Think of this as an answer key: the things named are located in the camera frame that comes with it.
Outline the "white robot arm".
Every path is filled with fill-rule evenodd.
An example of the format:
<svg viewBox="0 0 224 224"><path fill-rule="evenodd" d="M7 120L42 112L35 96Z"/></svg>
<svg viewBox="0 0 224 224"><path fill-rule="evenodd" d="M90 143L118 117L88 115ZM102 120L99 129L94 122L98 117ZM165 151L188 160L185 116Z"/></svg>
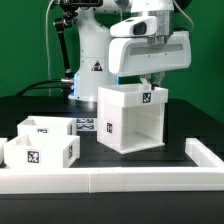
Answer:
<svg viewBox="0 0 224 224"><path fill-rule="evenodd" d="M78 9L80 66L71 98L98 101L98 88L119 77L163 74L191 63L189 33L173 28L172 16L192 0L101 0Z"/></svg>

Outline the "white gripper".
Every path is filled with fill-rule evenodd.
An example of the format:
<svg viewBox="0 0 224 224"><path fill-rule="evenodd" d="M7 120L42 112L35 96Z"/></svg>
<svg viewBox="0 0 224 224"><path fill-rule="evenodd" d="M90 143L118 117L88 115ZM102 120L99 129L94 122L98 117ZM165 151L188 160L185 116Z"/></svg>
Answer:
<svg viewBox="0 0 224 224"><path fill-rule="evenodd" d="M140 81L146 90L151 89L148 73L155 73L152 84L155 89L161 86L164 71L188 68L190 64L187 31L174 32L166 44L151 44L147 37L142 37L114 38L109 46L109 71L119 77L141 75Z"/></svg>

